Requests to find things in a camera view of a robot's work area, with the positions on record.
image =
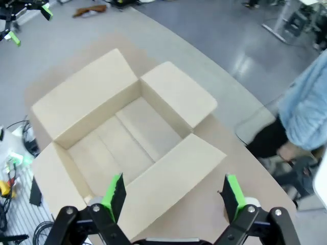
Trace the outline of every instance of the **brown object on floor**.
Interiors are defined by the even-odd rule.
[[[106,11],[106,9],[107,9],[106,5],[96,5],[92,7],[77,9],[76,14],[73,15],[73,18],[79,17],[89,11],[97,11],[99,13],[103,13]]]

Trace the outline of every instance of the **black pants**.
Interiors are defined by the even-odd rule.
[[[277,150],[288,141],[285,129],[279,117],[272,124],[265,126],[253,141],[247,145],[247,149],[256,158],[268,158],[276,155]]]
[[[251,6],[254,6],[254,5],[258,4],[258,2],[259,2],[259,0],[250,0],[250,1],[249,1],[249,4],[250,4]]]
[[[324,23],[320,26],[321,31],[317,33],[316,43],[321,44],[326,37],[327,34],[327,21],[325,20]]]

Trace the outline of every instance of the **person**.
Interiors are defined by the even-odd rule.
[[[290,85],[276,120],[260,130],[247,149],[256,158],[280,155],[285,161],[297,148],[314,151],[327,142],[327,52]]]
[[[313,44],[313,48],[318,51],[320,51],[321,49],[325,50],[325,48],[322,48],[321,44],[322,42],[326,41],[327,18],[323,20],[322,24],[319,27],[320,27],[320,32],[317,33],[316,42]]]

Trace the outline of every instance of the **metal table leg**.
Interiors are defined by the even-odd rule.
[[[280,30],[280,28],[282,27],[283,25],[283,20],[287,14],[287,11],[289,9],[289,7],[291,6],[291,0],[286,0],[285,1],[285,5],[282,9],[282,12],[281,14],[279,15],[277,21],[276,21],[276,24],[273,28],[269,27],[268,25],[266,24],[262,24],[262,27],[265,28],[266,30],[268,30],[271,34],[273,34],[275,37],[277,37],[280,41],[282,42],[285,42],[286,43],[286,40],[284,37],[282,37],[278,31]]]

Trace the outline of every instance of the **box flap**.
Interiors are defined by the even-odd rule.
[[[223,152],[190,134],[126,187],[118,225],[133,239],[193,189],[224,157]]]
[[[137,77],[115,49],[59,84],[35,103],[32,110],[54,140],[136,82]]]
[[[173,63],[165,62],[141,77],[194,129],[216,107],[217,101]]]
[[[54,217],[64,206],[84,209],[86,204],[83,195],[84,197],[92,195],[75,168],[75,163],[66,150],[54,142],[50,143],[32,163],[36,182]]]

